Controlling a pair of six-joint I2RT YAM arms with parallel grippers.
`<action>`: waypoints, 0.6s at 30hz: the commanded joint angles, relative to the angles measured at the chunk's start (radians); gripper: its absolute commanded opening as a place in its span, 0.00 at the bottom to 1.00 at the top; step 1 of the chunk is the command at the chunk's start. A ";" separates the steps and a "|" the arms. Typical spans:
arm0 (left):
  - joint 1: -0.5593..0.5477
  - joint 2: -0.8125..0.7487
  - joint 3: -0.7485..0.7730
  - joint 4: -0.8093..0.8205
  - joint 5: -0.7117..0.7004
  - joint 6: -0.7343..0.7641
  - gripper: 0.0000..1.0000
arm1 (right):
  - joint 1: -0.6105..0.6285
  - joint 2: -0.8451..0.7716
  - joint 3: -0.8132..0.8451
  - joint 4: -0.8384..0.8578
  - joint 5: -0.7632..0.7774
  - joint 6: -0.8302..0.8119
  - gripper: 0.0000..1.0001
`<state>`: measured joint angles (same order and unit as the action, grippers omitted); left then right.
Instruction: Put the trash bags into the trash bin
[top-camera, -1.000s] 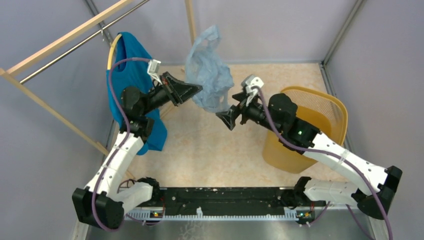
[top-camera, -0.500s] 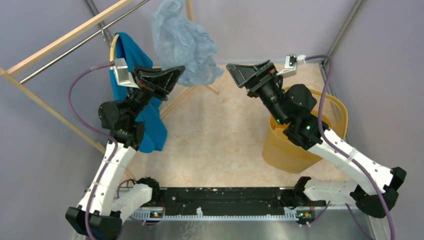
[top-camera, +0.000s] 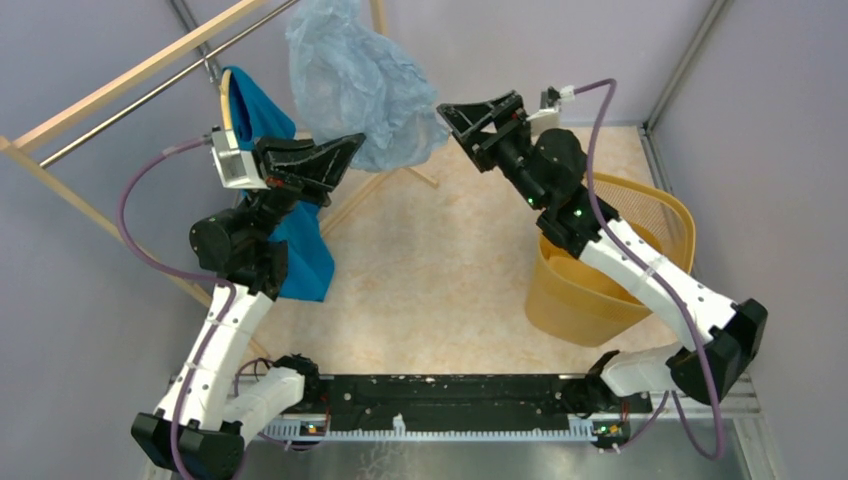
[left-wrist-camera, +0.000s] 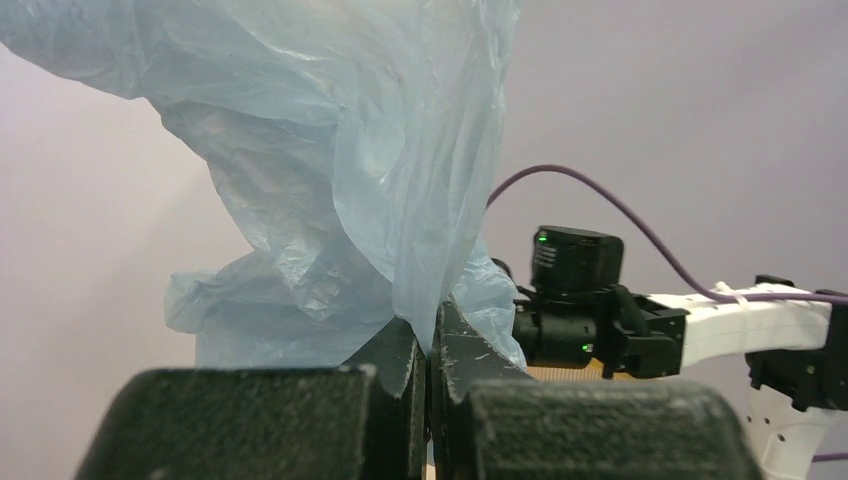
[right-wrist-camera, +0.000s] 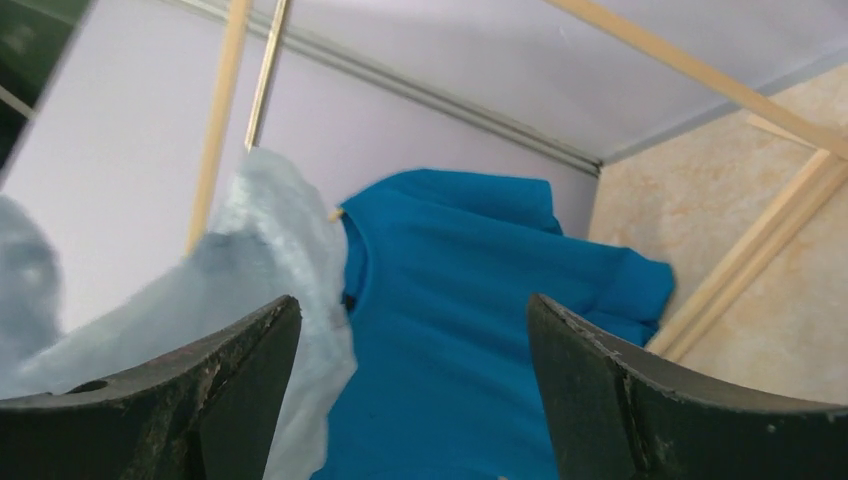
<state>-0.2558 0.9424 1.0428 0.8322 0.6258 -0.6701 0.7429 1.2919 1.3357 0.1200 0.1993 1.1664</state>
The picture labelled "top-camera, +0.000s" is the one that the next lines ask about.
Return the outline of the light blue plastic trash bag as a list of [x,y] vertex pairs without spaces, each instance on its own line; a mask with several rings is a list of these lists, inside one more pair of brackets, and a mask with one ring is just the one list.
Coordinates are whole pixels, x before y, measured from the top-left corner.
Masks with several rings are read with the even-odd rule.
[[437,91],[397,43],[366,27],[358,1],[301,1],[289,19],[289,73],[302,125],[325,142],[363,134],[351,166],[414,167],[446,144]]

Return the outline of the yellow plastic trash bin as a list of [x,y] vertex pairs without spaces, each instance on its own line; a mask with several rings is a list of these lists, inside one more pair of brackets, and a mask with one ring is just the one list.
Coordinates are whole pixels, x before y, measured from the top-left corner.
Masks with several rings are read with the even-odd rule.
[[[692,270],[696,227],[671,194],[625,178],[596,173],[598,197],[618,210],[633,230],[686,272]],[[527,320],[561,340],[598,347],[651,315],[614,280],[538,237],[534,271],[524,304]]]

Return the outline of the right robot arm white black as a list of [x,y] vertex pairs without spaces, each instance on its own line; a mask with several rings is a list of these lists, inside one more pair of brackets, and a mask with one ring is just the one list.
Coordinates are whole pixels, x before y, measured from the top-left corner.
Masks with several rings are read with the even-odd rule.
[[479,171],[499,170],[539,211],[536,224],[550,243],[609,277],[675,332],[674,344],[599,361],[586,385],[589,404],[612,412],[643,391],[720,403],[757,356],[767,309],[711,290],[650,246],[595,192],[577,136],[541,126],[517,92],[442,103],[436,112]]

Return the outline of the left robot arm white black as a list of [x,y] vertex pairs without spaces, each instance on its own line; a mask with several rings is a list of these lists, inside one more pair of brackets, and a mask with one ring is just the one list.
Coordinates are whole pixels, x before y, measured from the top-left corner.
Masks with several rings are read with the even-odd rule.
[[139,413],[133,439],[158,467],[185,479],[233,479],[248,444],[274,417],[319,404],[317,368],[286,356],[242,393],[234,387],[254,332],[278,299],[288,274],[289,247],[272,234],[301,203],[330,204],[362,133],[324,143],[263,136],[242,148],[232,130],[169,149],[211,150],[221,184],[243,192],[240,203],[195,222],[189,232],[200,272],[214,286],[211,303],[177,378],[150,413]]

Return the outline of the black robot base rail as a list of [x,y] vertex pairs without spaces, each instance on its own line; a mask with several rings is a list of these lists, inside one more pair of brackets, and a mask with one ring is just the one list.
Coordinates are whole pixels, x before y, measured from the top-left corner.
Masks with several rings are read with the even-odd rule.
[[615,396],[572,374],[322,375],[286,419],[326,420],[333,433],[388,431],[401,418],[423,433],[566,430],[598,414],[648,413],[643,394]]

